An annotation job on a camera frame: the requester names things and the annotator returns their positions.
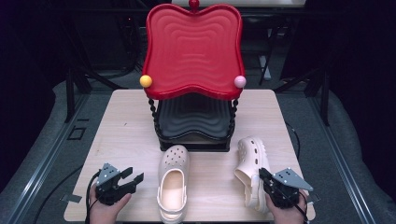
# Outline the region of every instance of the beige clog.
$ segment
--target beige clog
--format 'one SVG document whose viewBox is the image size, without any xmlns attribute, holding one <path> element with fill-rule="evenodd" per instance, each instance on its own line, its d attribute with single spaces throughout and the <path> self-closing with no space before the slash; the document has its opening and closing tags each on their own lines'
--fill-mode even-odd
<svg viewBox="0 0 396 224">
<path fill-rule="evenodd" d="M 186 216 L 189 151 L 182 145 L 169 147 L 159 166 L 157 201 L 165 224 L 180 223 Z"/>
<path fill-rule="evenodd" d="M 238 142 L 239 164 L 234 174 L 245 185 L 245 206 L 258 212 L 267 213 L 265 192 L 260 179 L 259 169 L 270 171 L 265 146 L 260 137 L 249 136 Z"/>
</svg>

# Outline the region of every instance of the wooden table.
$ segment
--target wooden table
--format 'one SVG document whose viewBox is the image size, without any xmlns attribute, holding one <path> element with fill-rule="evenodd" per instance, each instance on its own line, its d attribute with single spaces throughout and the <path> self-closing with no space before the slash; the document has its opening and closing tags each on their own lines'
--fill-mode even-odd
<svg viewBox="0 0 396 224">
<path fill-rule="evenodd" d="M 188 213 L 185 221 L 264 221 L 272 214 L 261 214 L 245 207 L 244 186 L 233 174 L 238 164 L 237 142 L 258 135 L 264 142 L 271 172 L 286 167 L 302 176 L 276 96 L 269 90 L 244 90 L 236 112 L 236 126 L 229 152 L 191 152 L 188 183 Z M 120 184 L 145 174 L 132 200 L 120 211 L 119 221 L 160 221 L 157 205 L 158 166 L 163 152 L 154 132 L 148 98 L 143 90 L 114 91 L 93 140 L 91 150 L 73 194 L 84 200 L 69 203 L 67 221 L 86 216 L 85 192 L 88 183 L 105 162 L 134 173 Z M 315 210 L 308 205 L 308 218 Z"/>
<path fill-rule="evenodd" d="M 225 3 L 234 7 L 304 7 L 305 0 L 200 0 L 200 7 Z M 172 4 L 188 7 L 189 0 L 172 0 Z"/>
</svg>

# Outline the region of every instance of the gray carpet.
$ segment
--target gray carpet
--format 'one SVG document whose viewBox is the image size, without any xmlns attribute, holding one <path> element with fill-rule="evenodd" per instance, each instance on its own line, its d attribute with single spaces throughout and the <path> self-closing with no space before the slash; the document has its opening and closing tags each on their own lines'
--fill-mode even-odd
<svg viewBox="0 0 396 224">
<path fill-rule="evenodd" d="M 276 49 L 275 58 L 270 63 L 270 71 L 273 80 L 264 82 L 258 86 L 259 77 L 253 73 L 247 74 L 248 89 L 274 89 L 282 84 L 279 74 L 282 69 L 283 59 L 287 53 L 287 46 Z M 112 79 L 123 87 L 136 89 L 140 73 L 134 72 L 125 77 Z M 42 133 L 37 138 L 35 145 L 25 158 L 18 172 L 9 182 L 6 189 L 0 194 L 0 222 L 32 223 L 40 204 L 60 183 L 60 181 L 72 171 L 77 169 L 85 161 L 92 140 L 99 126 L 101 117 L 106 109 L 111 95 L 103 84 L 91 80 L 93 91 L 90 95 L 79 95 L 78 103 L 82 105 L 70 125 L 64 125 L 66 100 L 65 86 L 61 83 L 54 91 L 57 102 L 53 108 Z M 299 84 L 288 92 L 277 94 L 277 99 L 282 110 L 285 121 L 291 125 L 300 140 L 300 164 L 305 179 L 315 188 L 315 193 L 321 200 L 315 204 L 317 216 L 312 223 L 361 223 L 360 214 L 351 200 L 350 191 L 340 175 L 332 154 L 332 144 L 326 135 L 320 120 L 317 119 L 318 111 L 315 108 L 315 99 L 304 97 L 302 90 L 304 84 Z M 396 223 L 395 203 L 374 182 L 370 172 L 361 161 L 361 149 L 359 140 L 350 119 L 339 100 L 331 94 L 329 104 L 328 128 L 337 145 L 345 156 L 346 162 L 352 172 L 361 194 L 367 202 L 376 223 Z M 67 140 L 70 137 L 80 140 Z M 295 149 L 298 149 L 297 138 L 290 131 L 290 138 Z M 37 167 L 42 164 L 43 159 L 59 144 L 59 154 L 52 155 L 53 163 L 48 164 L 49 172 L 42 176 L 44 180 L 36 186 L 30 186 L 29 181 L 35 176 Z M 37 223 L 66 223 L 64 221 L 64 209 L 66 203 L 59 199 L 64 194 L 73 191 L 78 179 L 79 171 L 68 178 L 49 198 L 43 207 Z M 25 192 L 31 192 L 30 199 L 26 200 Z"/>
</svg>

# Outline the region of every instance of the dark background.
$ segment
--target dark background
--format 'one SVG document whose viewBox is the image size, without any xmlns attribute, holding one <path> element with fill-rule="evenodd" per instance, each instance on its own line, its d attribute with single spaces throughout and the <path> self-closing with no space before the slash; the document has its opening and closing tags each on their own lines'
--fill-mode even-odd
<svg viewBox="0 0 396 224">
<path fill-rule="evenodd" d="M 48 119 L 55 100 L 52 88 L 64 81 L 71 67 L 70 55 L 83 65 L 104 68 L 95 54 L 79 55 L 59 36 L 59 23 L 49 20 L 43 2 L 18 0 L 0 6 L 1 189 Z M 349 16 L 342 20 L 302 18 L 282 77 L 302 76 L 332 56 L 327 69 L 330 88 L 355 125 L 363 161 L 376 183 L 396 201 L 396 2 L 307 1 L 306 9 L 346 10 Z M 100 27 L 114 29 L 118 22 L 102 24 L 99 20 L 86 29 L 94 34 Z M 102 46 L 98 52 L 111 53 L 108 44 L 101 45 L 94 37 L 90 40 L 89 34 L 84 35 L 79 47 L 89 48 L 96 41 L 96 46 Z M 120 57 L 109 65 L 111 69 L 128 67 L 126 62 L 136 50 L 129 49 L 120 37 L 114 35 L 117 47 L 112 50 Z"/>
</svg>

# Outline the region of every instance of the red tray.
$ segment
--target red tray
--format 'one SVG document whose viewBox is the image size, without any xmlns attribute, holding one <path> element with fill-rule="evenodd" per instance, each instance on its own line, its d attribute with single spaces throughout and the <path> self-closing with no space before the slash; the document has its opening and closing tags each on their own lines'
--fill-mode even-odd
<svg viewBox="0 0 396 224">
<path fill-rule="evenodd" d="M 237 76 L 245 76 L 240 53 L 242 20 L 232 6 L 188 11 L 162 4 L 147 19 L 148 53 L 143 75 L 149 98 L 164 100 L 198 92 L 220 100 L 238 98 Z"/>
</svg>

